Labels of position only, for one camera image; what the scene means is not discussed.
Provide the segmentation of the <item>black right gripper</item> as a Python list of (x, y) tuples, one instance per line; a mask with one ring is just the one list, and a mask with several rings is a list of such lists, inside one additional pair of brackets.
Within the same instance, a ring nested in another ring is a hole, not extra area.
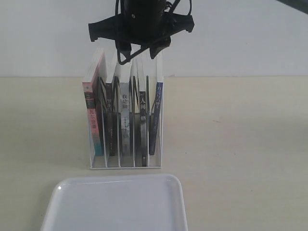
[(145, 50), (154, 59), (170, 46), (172, 35), (194, 28), (191, 13), (174, 12), (178, 4), (178, 0), (118, 0), (114, 16), (88, 25), (90, 40), (113, 40), (118, 59), (133, 59)]

